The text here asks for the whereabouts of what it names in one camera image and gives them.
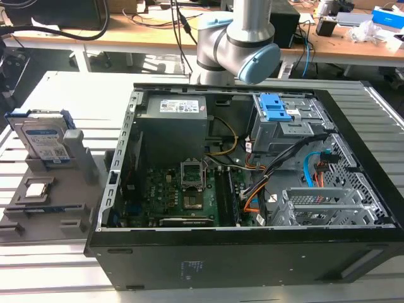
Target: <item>wooden desk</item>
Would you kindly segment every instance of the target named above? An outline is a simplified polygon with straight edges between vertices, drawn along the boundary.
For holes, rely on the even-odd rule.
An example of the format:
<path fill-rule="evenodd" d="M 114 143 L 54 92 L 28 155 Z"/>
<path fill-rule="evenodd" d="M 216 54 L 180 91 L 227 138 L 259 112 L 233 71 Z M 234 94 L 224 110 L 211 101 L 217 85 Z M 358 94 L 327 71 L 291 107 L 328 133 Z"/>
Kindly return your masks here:
<path fill-rule="evenodd" d="M 313 8 L 295 6 L 301 13 L 312 13 Z M 186 16 L 198 15 L 204 10 L 182 9 Z M 149 15 L 143 15 L 145 23 L 164 23 L 171 20 L 170 11 L 150 11 Z M 196 27 L 197 18 L 189 20 L 192 27 Z M 385 44 L 380 42 L 374 45 L 370 42 L 353 43 L 345 36 L 348 28 L 335 27 L 332 37 L 320 37 L 316 34 L 316 25 L 311 25 L 309 40 L 314 44 L 316 55 L 313 62 L 328 62 L 336 64 L 370 65 L 370 66 L 395 66 L 404 67 L 404 50 L 396 53 L 390 52 Z M 84 30 L 70 30 L 69 32 L 80 35 L 93 35 L 94 32 Z M 178 54 L 178 46 L 174 33 L 168 29 L 154 29 L 134 25 L 123 15 L 112 15 L 110 26 L 103 37 L 95 41 L 79 41 L 64 37 L 38 36 L 34 32 L 16 33 L 18 40 L 25 47 L 45 49 L 70 49 L 75 51 L 80 71 L 90 71 L 87 51 L 110 51 L 144 54 Z M 182 46 L 184 52 L 189 55 L 196 54 L 196 46 L 189 36 L 182 30 Z M 13 38 L 4 39 L 7 46 L 18 47 Z M 280 78 L 288 77 L 288 70 L 303 53 L 302 45 L 294 45 L 291 49 L 282 49 L 282 70 Z"/>

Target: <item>motherboard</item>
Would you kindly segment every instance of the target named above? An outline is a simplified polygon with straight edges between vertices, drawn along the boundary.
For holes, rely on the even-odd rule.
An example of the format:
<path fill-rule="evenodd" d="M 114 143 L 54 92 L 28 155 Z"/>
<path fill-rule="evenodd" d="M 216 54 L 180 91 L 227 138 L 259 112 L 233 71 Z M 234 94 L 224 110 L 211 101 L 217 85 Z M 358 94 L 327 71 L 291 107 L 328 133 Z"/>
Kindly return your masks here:
<path fill-rule="evenodd" d="M 124 210 L 125 225 L 128 227 L 218 227 L 234 223 L 233 208 L 240 201 L 239 191 L 246 186 L 242 170 L 219 170 L 217 167 L 199 170 L 196 165 L 181 167 L 150 168 L 146 176 L 146 191 L 143 199 L 128 201 Z M 201 184 L 184 185 L 187 182 Z M 219 210 L 229 205 L 228 209 Z"/>

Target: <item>orange cable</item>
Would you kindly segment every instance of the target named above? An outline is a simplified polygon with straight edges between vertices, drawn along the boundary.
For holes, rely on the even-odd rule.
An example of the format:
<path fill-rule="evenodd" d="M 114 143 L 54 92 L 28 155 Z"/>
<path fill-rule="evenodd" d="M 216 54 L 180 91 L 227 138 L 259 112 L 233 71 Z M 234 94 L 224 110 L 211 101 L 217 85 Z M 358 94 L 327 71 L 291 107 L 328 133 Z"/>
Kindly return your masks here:
<path fill-rule="evenodd" d="M 254 208 L 248 208 L 248 206 L 250 205 L 251 200 L 253 199 L 253 197 L 255 197 L 255 195 L 267 184 L 267 182 L 265 182 L 264 184 L 262 184 L 261 186 L 259 186 L 257 188 L 257 190 L 255 190 L 255 192 L 253 192 L 253 194 L 250 196 L 250 198 L 248 198 L 246 205 L 244 205 L 244 212 L 246 211 L 253 211 L 253 212 L 258 212 L 259 210 L 256 210 Z"/>

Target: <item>yellow cable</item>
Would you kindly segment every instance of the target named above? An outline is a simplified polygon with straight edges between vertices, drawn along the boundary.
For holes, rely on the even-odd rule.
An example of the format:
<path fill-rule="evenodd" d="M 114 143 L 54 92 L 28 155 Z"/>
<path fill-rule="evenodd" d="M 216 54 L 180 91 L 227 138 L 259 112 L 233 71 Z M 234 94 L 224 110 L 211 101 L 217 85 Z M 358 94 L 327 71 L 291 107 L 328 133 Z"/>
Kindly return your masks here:
<path fill-rule="evenodd" d="M 235 133 L 234 129 L 230 126 L 230 124 L 227 123 L 226 121 L 224 121 L 222 118 L 219 118 L 219 117 L 216 117 L 216 116 L 213 116 L 213 118 L 222 121 L 223 124 L 226 125 L 231 130 L 231 132 L 233 133 L 233 136 L 234 136 L 234 143 L 233 143 L 233 146 L 229 150 L 217 151 L 217 152 L 214 152 L 214 153 L 206 153 L 206 154 L 210 155 L 210 156 L 227 155 L 228 153 L 231 153 L 232 151 L 234 151 L 236 146 L 237 146 L 237 140 L 238 140 L 237 134 Z"/>

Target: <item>blue box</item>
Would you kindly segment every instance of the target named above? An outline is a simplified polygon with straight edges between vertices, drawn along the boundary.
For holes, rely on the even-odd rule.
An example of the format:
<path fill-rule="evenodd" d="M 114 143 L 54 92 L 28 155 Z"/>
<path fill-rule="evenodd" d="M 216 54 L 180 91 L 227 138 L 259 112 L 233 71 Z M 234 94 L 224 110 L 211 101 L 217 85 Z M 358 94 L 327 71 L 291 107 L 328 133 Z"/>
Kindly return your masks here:
<path fill-rule="evenodd" d="M 383 10 L 380 6 L 376 6 L 372 12 L 373 22 L 387 25 L 388 27 L 403 28 L 404 13 Z"/>

